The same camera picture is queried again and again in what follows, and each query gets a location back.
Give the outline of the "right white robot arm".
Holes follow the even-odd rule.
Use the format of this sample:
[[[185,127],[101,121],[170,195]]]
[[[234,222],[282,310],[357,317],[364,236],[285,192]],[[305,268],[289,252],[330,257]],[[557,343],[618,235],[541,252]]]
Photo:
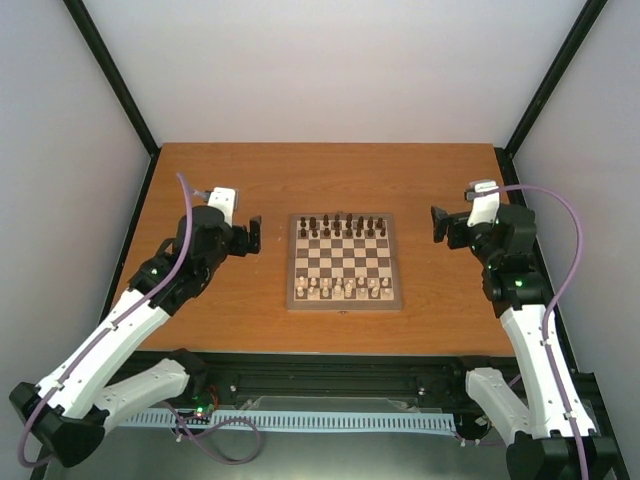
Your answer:
[[[617,448],[597,433],[560,348],[544,278],[534,266],[534,212],[477,199],[469,212],[432,207],[431,218],[435,242],[467,248],[481,263],[485,296],[515,353],[524,399],[495,368],[474,368],[465,377],[467,395],[505,443],[510,477],[605,478]]]

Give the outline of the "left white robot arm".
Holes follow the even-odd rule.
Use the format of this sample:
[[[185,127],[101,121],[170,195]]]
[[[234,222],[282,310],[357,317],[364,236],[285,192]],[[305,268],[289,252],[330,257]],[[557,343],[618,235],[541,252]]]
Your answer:
[[[187,211],[174,237],[131,277],[112,311],[83,344],[38,383],[19,383],[9,399],[33,435],[65,467],[85,461],[106,435],[164,400],[201,400],[208,390],[204,362],[181,348],[125,380],[113,376],[152,333],[198,297],[228,256],[261,249],[262,219],[230,225],[219,207]]]

